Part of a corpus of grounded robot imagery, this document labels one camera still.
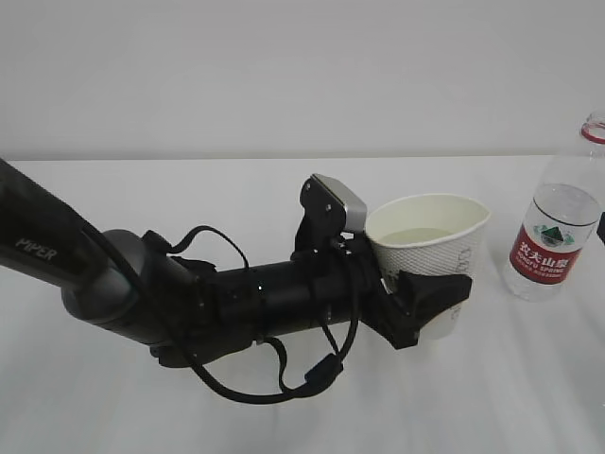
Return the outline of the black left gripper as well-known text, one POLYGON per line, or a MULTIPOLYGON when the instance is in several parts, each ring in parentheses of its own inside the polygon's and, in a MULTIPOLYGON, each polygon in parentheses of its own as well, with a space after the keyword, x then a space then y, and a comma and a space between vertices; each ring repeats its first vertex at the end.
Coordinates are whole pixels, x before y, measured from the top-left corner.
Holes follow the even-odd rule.
POLYGON ((453 331, 473 279, 466 274, 421 275, 398 271, 395 290, 383 277, 369 239, 344 241, 354 269, 361 273, 361 321, 395 350, 416 346, 420 331, 453 331))

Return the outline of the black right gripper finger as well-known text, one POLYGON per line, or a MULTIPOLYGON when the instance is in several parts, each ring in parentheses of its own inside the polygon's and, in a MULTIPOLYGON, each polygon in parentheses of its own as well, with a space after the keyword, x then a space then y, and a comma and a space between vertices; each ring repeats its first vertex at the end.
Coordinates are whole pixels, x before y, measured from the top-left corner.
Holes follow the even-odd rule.
POLYGON ((601 214, 599 224, 596 229, 596 235, 602 244, 605 244, 605 212, 601 214))

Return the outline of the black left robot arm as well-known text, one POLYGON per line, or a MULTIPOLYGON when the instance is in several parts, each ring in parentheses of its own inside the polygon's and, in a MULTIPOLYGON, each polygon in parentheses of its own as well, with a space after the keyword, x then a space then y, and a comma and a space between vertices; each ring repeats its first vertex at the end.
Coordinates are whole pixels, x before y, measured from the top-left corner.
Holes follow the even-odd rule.
POLYGON ((394 289, 365 234, 362 202, 311 175, 284 262, 219 271, 155 232, 98 232, 67 203, 1 165, 1 263, 60 289, 76 319, 139 342, 167 368, 207 364, 285 334, 363 323, 397 349, 466 299, 468 275, 397 271, 394 289))

